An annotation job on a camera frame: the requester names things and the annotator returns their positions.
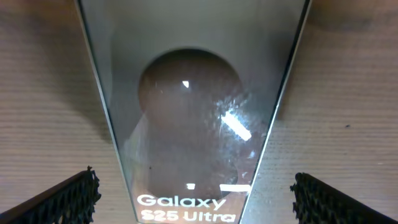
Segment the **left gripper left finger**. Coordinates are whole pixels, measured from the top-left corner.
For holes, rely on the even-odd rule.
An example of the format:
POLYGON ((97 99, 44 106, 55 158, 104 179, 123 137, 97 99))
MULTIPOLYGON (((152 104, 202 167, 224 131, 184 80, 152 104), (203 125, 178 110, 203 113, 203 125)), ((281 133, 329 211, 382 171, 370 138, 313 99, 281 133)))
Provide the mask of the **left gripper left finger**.
POLYGON ((101 198, 100 180, 91 166, 1 213, 1 224, 92 223, 101 198))

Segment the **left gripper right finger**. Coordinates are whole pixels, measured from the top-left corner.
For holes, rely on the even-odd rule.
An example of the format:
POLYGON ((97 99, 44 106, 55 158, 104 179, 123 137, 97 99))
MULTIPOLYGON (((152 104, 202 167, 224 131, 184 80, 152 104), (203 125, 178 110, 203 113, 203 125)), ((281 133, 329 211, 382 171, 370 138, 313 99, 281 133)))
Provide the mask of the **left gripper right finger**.
POLYGON ((298 172, 290 186, 293 212, 300 224, 397 224, 394 220, 314 176, 298 172))

